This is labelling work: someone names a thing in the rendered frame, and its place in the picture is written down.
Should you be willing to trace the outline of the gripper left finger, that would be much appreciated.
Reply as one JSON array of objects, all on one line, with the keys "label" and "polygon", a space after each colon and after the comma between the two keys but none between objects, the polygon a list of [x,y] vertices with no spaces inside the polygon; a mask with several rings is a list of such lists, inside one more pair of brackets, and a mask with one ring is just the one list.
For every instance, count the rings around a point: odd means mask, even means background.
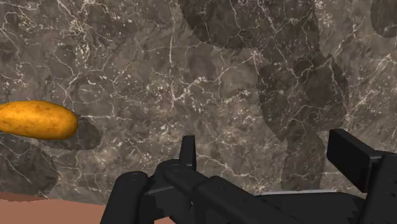
[{"label": "gripper left finger", "polygon": [[154,175],[126,172],[115,181],[100,224],[298,224],[298,220],[219,177],[197,172],[194,136],[182,138],[177,159]]}]

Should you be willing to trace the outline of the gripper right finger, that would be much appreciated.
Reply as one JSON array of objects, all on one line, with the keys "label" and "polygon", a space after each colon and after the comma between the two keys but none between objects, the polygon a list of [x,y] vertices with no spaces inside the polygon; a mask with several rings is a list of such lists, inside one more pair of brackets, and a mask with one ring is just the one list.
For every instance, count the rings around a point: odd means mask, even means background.
[{"label": "gripper right finger", "polygon": [[327,159],[366,193],[358,224],[397,224],[397,154],[371,148],[344,129],[331,129]]}]

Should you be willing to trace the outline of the yellow-brown potato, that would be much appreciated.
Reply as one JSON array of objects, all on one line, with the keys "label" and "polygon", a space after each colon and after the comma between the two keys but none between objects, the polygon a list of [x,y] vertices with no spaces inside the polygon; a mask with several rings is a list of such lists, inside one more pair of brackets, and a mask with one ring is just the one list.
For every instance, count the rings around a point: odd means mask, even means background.
[{"label": "yellow-brown potato", "polygon": [[0,104],[0,130],[36,139],[63,140],[75,134],[78,118],[69,109],[47,101]]}]

